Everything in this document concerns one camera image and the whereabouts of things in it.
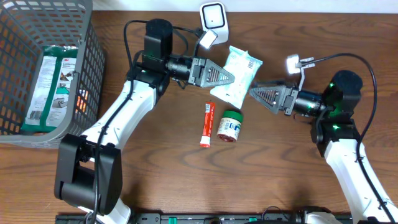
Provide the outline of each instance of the gray plastic basket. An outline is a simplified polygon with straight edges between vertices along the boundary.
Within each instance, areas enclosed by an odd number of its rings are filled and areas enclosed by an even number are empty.
[[[0,143],[58,148],[66,133],[96,122],[105,55],[90,22],[91,0],[0,0]],[[46,45],[77,46],[67,115],[54,131],[21,131]]]

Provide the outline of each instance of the wooden table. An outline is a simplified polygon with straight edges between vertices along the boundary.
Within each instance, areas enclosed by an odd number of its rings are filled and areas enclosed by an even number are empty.
[[[167,19],[175,26],[200,27],[198,12],[94,12],[96,33],[108,51],[100,114],[116,99],[128,70],[123,26],[130,19]],[[366,14],[228,13],[229,41],[210,52],[223,65],[233,45],[264,62],[256,78],[285,78],[291,54],[324,57],[352,52],[370,61],[379,99],[364,143],[387,193],[398,203],[398,16]],[[145,28],[131,25],[132,53],[143,48]],[[191,50],[195,38],[188,34]],[[174,51],[182,42],[174,37]],[[361,75],[362,100],[354,118],[361,131],[368,120],[373,86],[366,67],[340,58],[307,70],[304,87],[323,91],[341,69]],[[132,208],[164,213],[256,213],[270,205],[290,210],[319,205],[348,212],[339,183],[310,139],[310,126],[293,117],[273,115],[247,96],[236,143],[212,136],[211,148],[199,147],[204,104],[216,103],[215,124],[230,105],[209,89],[174,82],[153,111],[139,123],[123,150],[123,201]],[[56,150],[0,149],[0,223],[53,223],[59,213],[81,213],[53,196]]]

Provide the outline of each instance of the white background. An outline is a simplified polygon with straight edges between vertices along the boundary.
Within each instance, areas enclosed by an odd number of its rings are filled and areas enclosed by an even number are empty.
[[[93,0],[94,10],[198,11],[212,0]],[[398,0],[222,0],[229,12],[398,13]]]

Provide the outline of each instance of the green jar cap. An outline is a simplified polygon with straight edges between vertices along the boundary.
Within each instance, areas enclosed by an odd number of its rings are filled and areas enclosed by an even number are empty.
[[[224,111],[223,118],[232,118],[239,121],[240,123],[243,122],[243,115],[235,111]]]

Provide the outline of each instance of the white pouch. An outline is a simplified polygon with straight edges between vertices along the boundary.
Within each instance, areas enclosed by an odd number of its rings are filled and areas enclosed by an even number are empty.
[[[229,46],[229,55],[224,69],[235,76],[235,82],[216,86],[210,90],[210,94],[241,109],[244,97],[261,65],[262,61],[250,56],[247,51]]]

